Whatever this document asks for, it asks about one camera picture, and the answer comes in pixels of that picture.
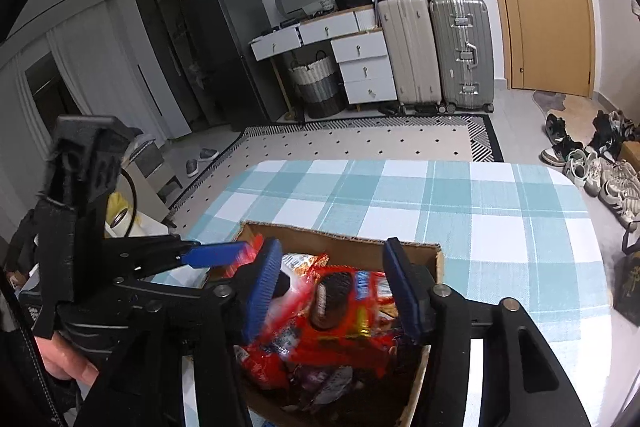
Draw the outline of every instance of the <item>refrigerator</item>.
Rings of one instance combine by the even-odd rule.
[[[249,45],[271,29],[262,0],[182,0],[206,89],[234,130],[275,122],[286,103],[268,60]]]

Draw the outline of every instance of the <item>checkered tablecloth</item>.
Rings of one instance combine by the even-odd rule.
[[[610,366],[609,295],[588,211],[559,172],[505,163],[266,161],[233,179],[189,237],[225,241],[247,219],[439,243],[445,282],[462,295],[524,305],[596,425]],[[182,267],[154,281],[198,285],[203,277]],[[472,346],[466,427],[478,424],[481,342]],[[194,412],[187,417],[191,427]]]

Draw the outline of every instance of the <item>metal bolt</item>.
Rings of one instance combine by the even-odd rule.
[[[145,310],[150,313],[156,313],[162,309],[162,302],[160,301],[149,301],[145,305]]]
[[[449,295],[451,295],[451,288],[449,288],[446,284],[436,284],[433,287],[433,292],[438,297],[449,297]]]
[[[228,297],[231,295],[231,286],[228,284],[221,284],[220,286],[213,288],[213,293],[215,293],[217,297]]]
[[[516,299],[512,299],[511,297],[506,298],[504,301],[502,301],[502,305],[510,312],[516,312],[520,309],[520,303],[516,301]]]

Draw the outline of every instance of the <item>white drawer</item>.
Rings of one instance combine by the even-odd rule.
[[[331,41],[331,47],[338,63],[386,55],[386,42],[382,31],[335,39]]]
[[[356,20],[358,21],[358,29],[363,32],[364,30],[372,30],[376,25],[376,14],[373,8],[367,8],[366,10],[356,10]]]
[[[300,25],[303,44],[325,41],[358,32],[358,22],[352,11],[323,17]]]
[[[345,82],[344,89],[349,103],[385,102],[398,99],[396,84],[392,77]]]
[[[340,64],[340,72],[345,82],[357,82],[372,78],[393,78],[389,57],[363,58]]]
[[[264,35],[257,41],[252,42],[251,48],[254,51],[255,59],[262,60],[263,58],[273,57],[273,55],[300,48],[302,43],[296,28],[297,26],[290,26],[269,35]]]

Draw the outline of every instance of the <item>silver suitcase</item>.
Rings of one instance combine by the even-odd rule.
[[[429,1],[381,1],[378,12],[399,102],[434,103],[445,112]]]
[[[432,0],[431,21],[447,112],[494,111],[494,52],[483,0]]]

